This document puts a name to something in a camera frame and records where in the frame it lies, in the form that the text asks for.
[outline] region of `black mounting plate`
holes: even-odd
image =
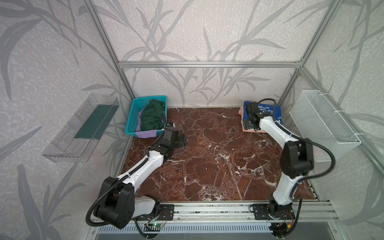
[[[267,210],[268,204],[252,204],[249,206],[251,212],[255,216],[255,220],[291,220],[291,216],[287,213],[277,214],[276,216],[271,217]],[[292,219],[295,219],[295,214],[293,213],[292,207],[287,211],[292,215]]]
[[[167,217],[165,217],[164,214],[161,214],[158,217],[158,220],[165,220],[165,219],[167,219],[167,221],[172,221],[173,220],[174,210],[175,210],[175,205],[173,205],[173,204],[160,204],[160,212],[165,213],[167,215]],[[138,221],[148,221],[151,218],[152,218],[151,215],[144,214],[144,215],[138,216],[137,220]]]

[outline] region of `teal plastic basket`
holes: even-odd
[[[168,106],[168,98],[167,96],[150,96],[150,97],[141,97],[141,98],[135,98],[132,101],[131,110],[129,111],[129,117],[127,122],[127,127],[125,128],[125,133],[128,135],[133,135],[137,137],[136,135],[136,127],[137,127],[137,115],[138,113],[143,110],[148,104],[151,99],[156,99],[159,101],[163,101],[166,103],[166,121],[167,121],[167,106]],[[159,129],[157,131],[157,136],[160,136],[163,130]]]

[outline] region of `wallpaper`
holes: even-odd
[[[166,95],[169,106],[237,107],[246,100],[278,100],[293,71],[293,68],[134,68],[126,70],[125,75],[135,96]]]
[[[296,61],[330,0],[95,0],[120,61]]]
[[[306,63],[307,69],[382,154],[383,3],[382,0],[344,1]]]
[[[299,76],[281,105],[285,126],[299,134],[289,112],[302,90],[313,89]],[[324,172],[329,164],[315,162],[314,172]],[[312,179],[317,196],[330,200],[350,240],[379,240],[384,237],[384,178],[359,147],[337,160],[325,177]]]
[[[0,0],[0,239],[79,239],[116,170],[131,99],[84,3]],[[89,94],[120,107],[87,163],[41,154]]]

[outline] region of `laundry basket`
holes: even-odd
[[[138,137],[136,135],[136,127],[138,123],[137,115],[141,110],[143,110],[149,104],[149,101],[151,99],[156,99],[166,103],[165,114],[166,114],[166,121],[167,121],[167,104],[168,104],[167,96],[149,96],[149,97],[135,98],[132,101],[132,106],[129,112],[128,122],[127,122],[127,127],[125,128],[126,134]],[[160,136],[162,131],[163,131],[162,129],[159,129],[157,131],[157,135]]]
[[[361,144],[356,133],[318,90],[302,91],[290,112],[303,138],[328,148],[336,159]],[[330,161],[322,149],[313,148],[317,162]]]

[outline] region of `transparent acrylic bin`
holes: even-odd
[[[95,109],[103,105],[102,112],[94,116],[91,127],[83,129]],[[59,134],[43,151],[53,162],[87,162],[119,107],[117,97],[90,94]]]
[[[328,148],[336,159],[361,144],[355,132],[318,90],[302,91],[290,115],[303,138]],[[329,155],[313,146],[317,162],[330,161]]]

